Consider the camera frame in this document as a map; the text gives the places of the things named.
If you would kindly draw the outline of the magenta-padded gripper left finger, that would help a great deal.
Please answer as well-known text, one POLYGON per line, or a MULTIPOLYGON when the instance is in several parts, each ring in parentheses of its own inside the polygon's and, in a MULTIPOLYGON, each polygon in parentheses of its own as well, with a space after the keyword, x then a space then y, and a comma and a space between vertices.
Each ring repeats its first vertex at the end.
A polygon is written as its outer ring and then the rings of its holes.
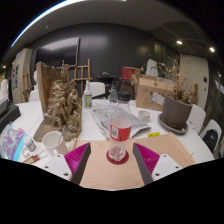
POLYGON ((58 154, 54 156, 43 166, 43 169, 79 185, 90 154, 91 144, 85 143, 66 155, 58 154))

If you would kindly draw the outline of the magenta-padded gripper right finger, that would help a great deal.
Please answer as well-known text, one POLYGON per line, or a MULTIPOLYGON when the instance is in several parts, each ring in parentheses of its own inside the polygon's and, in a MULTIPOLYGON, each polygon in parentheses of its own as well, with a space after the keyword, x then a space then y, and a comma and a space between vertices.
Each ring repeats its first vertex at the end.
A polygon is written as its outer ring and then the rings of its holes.
POLYGON ((182 169, 168 154, 159 155, 138 143, 133 144, 133 154, 145 185, 182 169))

